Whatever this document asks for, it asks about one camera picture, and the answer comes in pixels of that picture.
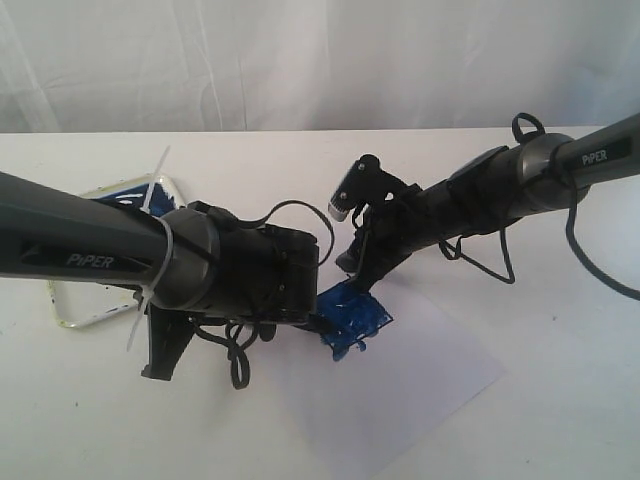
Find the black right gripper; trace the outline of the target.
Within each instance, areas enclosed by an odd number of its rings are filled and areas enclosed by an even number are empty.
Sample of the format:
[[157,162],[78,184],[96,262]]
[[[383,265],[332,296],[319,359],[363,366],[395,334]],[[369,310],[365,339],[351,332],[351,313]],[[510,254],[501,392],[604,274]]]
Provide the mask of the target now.
[[364,215],[363,225],[351,245],[335,260],[345,273],[354,273],[349,286],[366,293],[410,255],[405,237],[421,223],[415,200],[422,189],[413,184],[394,195],[391,201],[373,207]]

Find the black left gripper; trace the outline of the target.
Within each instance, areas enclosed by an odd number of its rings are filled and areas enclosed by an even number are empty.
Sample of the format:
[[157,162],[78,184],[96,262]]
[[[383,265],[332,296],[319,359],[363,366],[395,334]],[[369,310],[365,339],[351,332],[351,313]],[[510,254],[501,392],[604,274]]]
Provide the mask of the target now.
[[225,326],[228,323],[254,326],[262,342],[275,338],[277,327],[290,326],[314,332],[315,325],[305,311],[275,309],[258,313],[238,313],[217,310],[184,312],[166,310],[151,305],[148,308],[148,363],[142,369],[144,378],[170,381],[196,327]]

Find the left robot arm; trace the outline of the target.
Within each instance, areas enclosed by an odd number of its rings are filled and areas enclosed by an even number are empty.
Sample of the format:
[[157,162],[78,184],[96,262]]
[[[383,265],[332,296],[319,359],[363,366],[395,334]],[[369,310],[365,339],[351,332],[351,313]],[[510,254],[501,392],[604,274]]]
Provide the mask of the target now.
[[248,342],[280,325],[319,331],[316,238],[196,201],[155,217],[9,174],[1,177],[1,273],[133,290],[148,320],[143,375],[170,380],[194,337],[223,346],[246,387]]

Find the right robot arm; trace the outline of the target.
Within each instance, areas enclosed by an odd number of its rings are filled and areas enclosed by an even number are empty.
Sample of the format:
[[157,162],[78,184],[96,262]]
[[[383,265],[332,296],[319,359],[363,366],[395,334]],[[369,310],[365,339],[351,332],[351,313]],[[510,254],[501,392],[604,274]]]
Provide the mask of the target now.
[[575,237],[577,206],[591,186],[638,174],[638,116],[579,139],[549,133],[527,113],[517,114],[511,129],[515,147],[490,149],[427,189],[384,171],[374,155],[354,162],[329,212],[337,221],[363,219],[336,259],[359,290],[369,290],[414,252],[433,245],[450,261],[477,266],[463,253],[463,239],[504,237],[527,216],[565,210],[565,236],[583,267],[614,291],[638,299],[638,290],[597,267]]

